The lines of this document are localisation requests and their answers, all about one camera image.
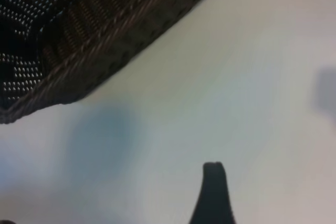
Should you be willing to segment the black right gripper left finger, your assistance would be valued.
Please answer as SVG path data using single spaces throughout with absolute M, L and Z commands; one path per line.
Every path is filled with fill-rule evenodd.
M 203 165 L 203 178 L 199 191 L 199 196 L 190 219 L 191 224 L 195 223 L 211 223 L 212 218 L 212 189 L 213 171 L 215 163 L 205 163 Z

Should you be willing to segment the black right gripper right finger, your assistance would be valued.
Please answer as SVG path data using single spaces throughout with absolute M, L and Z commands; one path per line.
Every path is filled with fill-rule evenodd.
M 218 196 L 218 214 L 220 217 L 221 223 L 236 224 L 234 217 L 234 212 L 230 202 L 228 183 L 225 169 L 220 162 L 216 162 L 216 168 L 218 171 L 218 180 L 219 180 L 219 192 Z

